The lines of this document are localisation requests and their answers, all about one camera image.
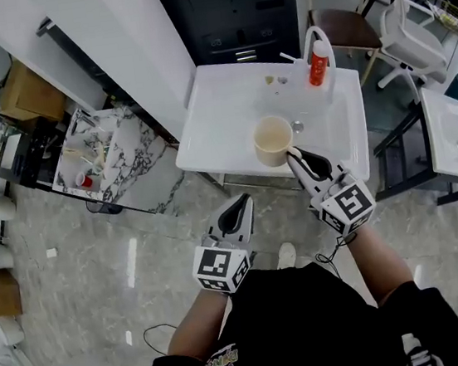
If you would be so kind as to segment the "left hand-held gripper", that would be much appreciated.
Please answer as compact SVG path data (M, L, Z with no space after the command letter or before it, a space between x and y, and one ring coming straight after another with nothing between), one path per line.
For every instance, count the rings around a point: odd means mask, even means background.
M217 222L208 222L195 248L192 277L202 289L236 293L251 269L254 203L243 193L231 200Z

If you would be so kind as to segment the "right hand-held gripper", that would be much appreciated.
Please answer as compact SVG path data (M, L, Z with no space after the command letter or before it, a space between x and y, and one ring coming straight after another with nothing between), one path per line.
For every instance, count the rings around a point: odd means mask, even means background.
M310 195L309 210L341 237L358 230L376 207L367 184L341 166L332 167L324 156L298 150L301 156L286 153L287 164Z

